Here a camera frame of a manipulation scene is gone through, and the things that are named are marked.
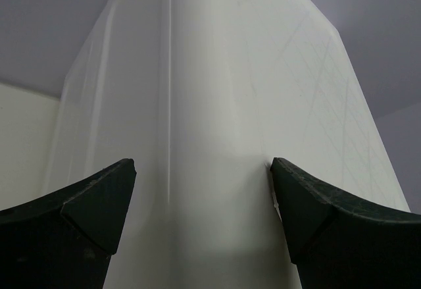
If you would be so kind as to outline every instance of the gray ceiling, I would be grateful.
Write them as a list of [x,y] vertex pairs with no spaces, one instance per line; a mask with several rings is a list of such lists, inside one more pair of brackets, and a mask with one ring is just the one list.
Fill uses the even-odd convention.
[[0,0],[0,80],[60,96],[107,0]]
[[[0,79],[60,95],[107,0],[0,0]],[[341,34],[374,117],[421,101],[421,0],[312,0]]]

